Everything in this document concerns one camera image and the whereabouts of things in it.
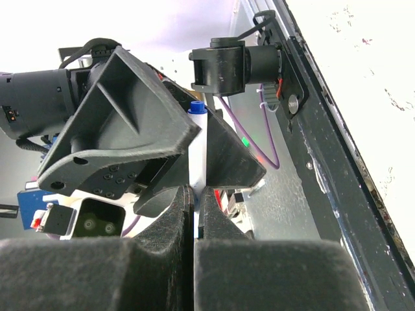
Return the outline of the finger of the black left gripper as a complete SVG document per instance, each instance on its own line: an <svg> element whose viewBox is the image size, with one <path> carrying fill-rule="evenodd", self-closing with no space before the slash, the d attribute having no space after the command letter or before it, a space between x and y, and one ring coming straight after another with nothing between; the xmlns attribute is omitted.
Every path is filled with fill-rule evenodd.
<svg viewBox="0 0 415 311"><path fill-rule="evenodd" d="M140 154L152 169L134 212L156 217L170 204L176 187L189 182L188 148L198 131L187 110L196 97L164 80L135 87L134 99L139 130L145 138ZM208 109L206 185L214 189L250 188L265 172L224 119Z"/></svg>
<svg viewBox="0 0 415 311"><path fill-rule="evenodd" d="M120 198L150 160L186 152L199 130L155 72L118 47L46 155L38 186Z"/></svg>

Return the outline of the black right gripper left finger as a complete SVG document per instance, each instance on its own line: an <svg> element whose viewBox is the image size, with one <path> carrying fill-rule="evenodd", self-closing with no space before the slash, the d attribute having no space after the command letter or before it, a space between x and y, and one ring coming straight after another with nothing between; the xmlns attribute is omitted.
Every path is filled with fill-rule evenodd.
<svg viewBox="0 0 415 311"><path fill-rule="evenodd" d="M133 238L1 241L2 310L192 310L193 192Z"/></svg>

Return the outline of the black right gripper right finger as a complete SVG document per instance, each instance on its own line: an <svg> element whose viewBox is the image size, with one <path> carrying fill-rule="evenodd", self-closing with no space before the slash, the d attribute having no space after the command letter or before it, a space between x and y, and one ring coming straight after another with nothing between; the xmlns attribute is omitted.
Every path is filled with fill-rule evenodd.
<svg viewBox="0 0 415 311"><path fill-rule="evenodd" d="M200 197L194 246L195 310L368 310L348 253L328 240L251 240Z"/></svg>

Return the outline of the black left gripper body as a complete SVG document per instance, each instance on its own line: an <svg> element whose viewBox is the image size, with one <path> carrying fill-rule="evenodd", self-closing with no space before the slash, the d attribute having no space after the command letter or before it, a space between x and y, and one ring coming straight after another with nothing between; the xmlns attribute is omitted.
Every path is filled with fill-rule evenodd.
<svg viewBox="0 0 415 311"><path fill-rule="evenodd" d="M20 148L31 137L59 133L92 85L92 72L120 45L94 38L82 47L60 48L57 69L1 73L1 130Z"/></svg>

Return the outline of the white pen blue end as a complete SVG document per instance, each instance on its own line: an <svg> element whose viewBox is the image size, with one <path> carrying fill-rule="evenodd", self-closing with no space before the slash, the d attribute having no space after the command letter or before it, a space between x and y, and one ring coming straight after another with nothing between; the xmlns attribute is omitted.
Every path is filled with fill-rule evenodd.
<svg viewBox="0 0 415 311"><path fill-rule="evenodd" d="M188 148L189 184L196 194L206 186L208 111L202 101L192 101L187 111L190 119L200 128Z"/></svg>

